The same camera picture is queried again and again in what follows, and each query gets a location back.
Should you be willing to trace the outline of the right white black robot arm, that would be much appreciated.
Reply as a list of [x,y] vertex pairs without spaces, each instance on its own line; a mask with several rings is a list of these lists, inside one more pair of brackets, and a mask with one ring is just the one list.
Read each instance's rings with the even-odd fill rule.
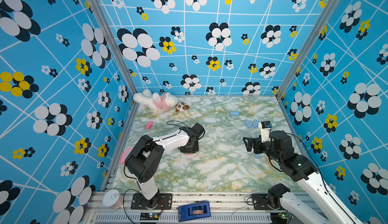
[[340,198],[329,189],[318,168],[304,155],[295,152],[292,138],[284,131],[264,129],[258,138],[244,137],[247,151],[265,154],[275,161],[280,171],[297,183],[318,205],[319,214],[300,201],[285,185],[277,184],[268,190],[267,204],[272,209],[284,209],[305,224],[360,224]]

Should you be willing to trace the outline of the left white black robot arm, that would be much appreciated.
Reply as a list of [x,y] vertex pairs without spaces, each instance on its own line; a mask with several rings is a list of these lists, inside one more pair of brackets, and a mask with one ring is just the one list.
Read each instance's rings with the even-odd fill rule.
[[132,198],[131,209],[171,209],[172,194],[162,194],[156,186],[154,174],[164,153],[178,149],[180,153],[192,154],[199,151],[199,140],[205,135],[202,125],[179,127],[177,131],[152,138],[142,136],[125,157],[123,173],[135,179],[139,192]]

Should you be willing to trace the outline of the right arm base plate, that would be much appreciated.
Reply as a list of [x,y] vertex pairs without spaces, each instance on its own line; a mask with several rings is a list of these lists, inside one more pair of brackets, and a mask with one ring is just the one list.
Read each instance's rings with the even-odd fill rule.
[[279,198],[272,194],[252,194],[251,198],[255,210],[285,211],[280,205]]

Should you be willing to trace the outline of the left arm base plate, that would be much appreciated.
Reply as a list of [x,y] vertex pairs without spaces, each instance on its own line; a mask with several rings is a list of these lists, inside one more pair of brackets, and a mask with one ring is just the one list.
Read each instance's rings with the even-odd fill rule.
[[170,210],[172,206],[172,194],[159,193],[156,194],[151,200],[147,200],[141,193],[135,193],[132,198],[131,209],[132,210]]

